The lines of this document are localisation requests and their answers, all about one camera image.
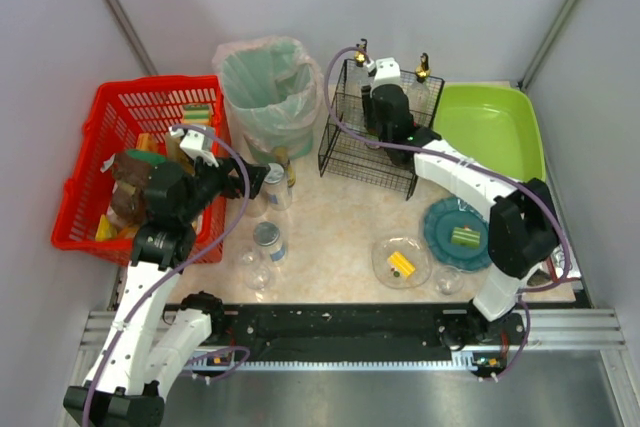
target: red plastic basket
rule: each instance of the red plastic basket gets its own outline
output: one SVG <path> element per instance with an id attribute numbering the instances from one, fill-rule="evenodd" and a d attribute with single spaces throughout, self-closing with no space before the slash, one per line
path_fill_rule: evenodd
<path id="1" fill-rule="evenodd" d="M 101 173 L 100 167 L 114 153 L 134 148 L 141 133 L 152 133 L 159 144 L 164 144 L 164 134 L 169 126 L 182 119 L 182 105 L 189 102 L 210 105 L 216 135 L 230 145 L 224 98 L 214 75 L 147 77 L 109 82 L 98 89 L 89 118 L 82 128 L 84 140 L 73 175 L 64 185 L 62 203 L 51 234 L 55 247 L 81 250 L 119 265 L 128 264 L 131 239 L 94 240 L 114 185 L 111 174 Z M 217 157 L 227 157 L 217 143 L 213 153 Z M 226 199 L 218 197 L 205 210 L 193 253 L 222 233 L 225 207 Z M 219 262 L 221 258 L 222 243 L 199 262 Z"/>

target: green plastic tray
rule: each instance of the green plastic tray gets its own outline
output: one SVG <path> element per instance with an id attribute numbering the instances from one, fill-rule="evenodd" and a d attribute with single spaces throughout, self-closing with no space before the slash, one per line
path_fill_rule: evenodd
<path id="1" fill-rule="evenodd" d="M 445 86 L 433 128 L 456 150 L 518 180 L 546 179 L 538 122 L 519 90 L 481 84 Z"/>

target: teal plate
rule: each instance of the teal plate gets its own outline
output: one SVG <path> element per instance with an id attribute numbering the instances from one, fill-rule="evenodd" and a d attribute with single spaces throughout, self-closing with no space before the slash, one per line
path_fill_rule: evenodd
<path id="1" fill-rule="evenodd" d="M 453 228 L 465 226 L 480 232 L 478 248 L 451 243 Z M 491 265 L 487 249 L 489 227 L 477 210 L 457 197 L 441 200 L 429 208 L 423 234 L 435 258 L 443 264 L 465 272 L 477 272 Z"/>

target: trash bag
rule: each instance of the trash bag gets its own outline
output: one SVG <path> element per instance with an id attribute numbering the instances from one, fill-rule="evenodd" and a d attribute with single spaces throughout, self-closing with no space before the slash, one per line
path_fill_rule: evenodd
<path id="1" fill-rule="evenodd" d="M 322 74 L 302 44 L 289 37 L 265 37 L 222 44 L 213 57 L 233 115 L 258 162 L 286 147 L 289 157 L 308 154 L 322 101 Z"/>

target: beige tabletop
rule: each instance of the beige tabletop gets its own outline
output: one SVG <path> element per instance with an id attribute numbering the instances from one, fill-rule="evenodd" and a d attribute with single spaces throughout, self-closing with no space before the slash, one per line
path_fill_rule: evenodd
<path id="1" fill-rule="evenodd" d="M 267 210 L 258 218 L 243 217 L 225 239 L 219 264 L 187 267 L 169 302 L 180 302 L 193 292 L 204 290 L 225 303 L 387 303 L 466 302 L 482 285 L 487 270 L 464 274 L 464 286 L 454 295 L 440 294 L 435 287 L 435 265 L 430 278 L 411 289 L 392 289 L 376 278 L 371 261 L 373 243 L 397 233 L 420 238 L 420 224 L 428 207 L 451 194 L 433 182 L 420 179 L 408 201 L 401 192 L 326 173 L 318 173 L 317 151 L 326 113 L 314 129 L 311 154 L 296 159 L 297 181 L 293 204 L 284 212 Z M 245 158 L 246 144 L 234 135 L 234 145 Z M 228 202 L 227 225 L 237 215 L 240 201 Z M 285 235 L 288 254 L 282 265 L 271 265 L 271 280 L 256 291 L 243 282 L 242 269 L 234 258 L 251 244 L 254 227 L 264 220 L 278 225 Z M 571 302 L 569 284 L 551 291 L 528 294 L 530 302 Z"/>

